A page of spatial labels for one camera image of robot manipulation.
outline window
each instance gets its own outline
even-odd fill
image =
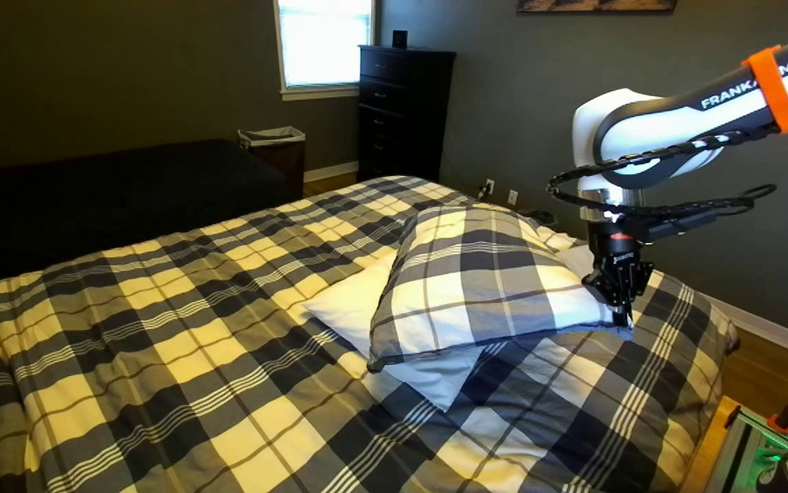
[[[286,101],[353,97],[375,0],[276,0],[276,34]]]

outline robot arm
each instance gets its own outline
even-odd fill
[[[651,265],[641,261],[643,243],[751,211],[775,187],[758,187],[734,201],[665,208],[641,208],[639,190],[695,172],[727,146],[786,131],[788,46],[763,50],[693,94],[611,91],[576,112],[578,171],[552,178],[550,190],[581,205],[593,252],[593,275],[587,285],[604,297],[618,323],[630,319],[632,300],[643,294],[651,275]],[[576,178],[578,194],[559,190]]]

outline window frame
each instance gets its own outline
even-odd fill
[[[359,97],[359,83],[335,83],[335,86],[288,86],[286,78],[286,34],[282,34],[282,13],[280,2],[273,0],[273,30],[276,30],[276,64],[280,64],[280,97],[282,101],[308,101],[308,98],[353,98]],[[369,0],[369,41],[377,41],[377,0]]]

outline bed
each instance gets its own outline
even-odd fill
[[[0,280],[0,490],[676,490],[727,322],[671,275],[630,337],[483,345],[447,411],[308,309],[462,201],[385,176]]]

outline baseboard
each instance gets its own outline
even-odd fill
[[[763,339],[769,339],[769,343],[775,343],[779,348],[788,348],[788,326],[775,323],[769,319],[762,319],[756,312],[747,312],[741,308],[725,304],[723,300],[714,300],[714,297],[708,297],[708,300],[714,304],[721,304],[740,330],[745,330],[745,331],[751,331],[756,337],[763,337]]]
[[[350,172],[359,172],[359,161],[339,161],[339,164],[329,164],[329,167],[312,167],[312,171],[303,172],[303,180],[312,183],[312,180],[325,180],[325,178],[350,176]]]

